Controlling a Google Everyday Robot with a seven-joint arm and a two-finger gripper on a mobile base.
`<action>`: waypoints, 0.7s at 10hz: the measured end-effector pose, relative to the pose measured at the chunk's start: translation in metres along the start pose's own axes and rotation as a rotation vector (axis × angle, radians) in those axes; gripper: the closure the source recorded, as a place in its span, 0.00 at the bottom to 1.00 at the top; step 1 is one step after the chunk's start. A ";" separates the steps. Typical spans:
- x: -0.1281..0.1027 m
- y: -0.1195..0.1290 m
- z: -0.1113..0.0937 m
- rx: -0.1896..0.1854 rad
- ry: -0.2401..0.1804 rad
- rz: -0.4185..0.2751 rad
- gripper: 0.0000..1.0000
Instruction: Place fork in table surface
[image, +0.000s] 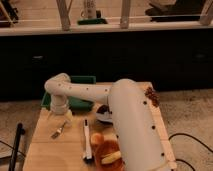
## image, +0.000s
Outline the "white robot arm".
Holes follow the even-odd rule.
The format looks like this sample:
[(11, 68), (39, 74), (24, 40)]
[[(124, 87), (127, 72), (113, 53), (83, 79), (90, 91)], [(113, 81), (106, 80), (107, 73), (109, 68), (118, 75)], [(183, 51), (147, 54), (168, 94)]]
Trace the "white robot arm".
[(169, 171), (157, 126), (144, 91), (131, 79), (111, 85), (76, 84), (58, 74), (45, 82), (45, 90), (59, 99), (72, 96), (109, 107), (125, 171)]

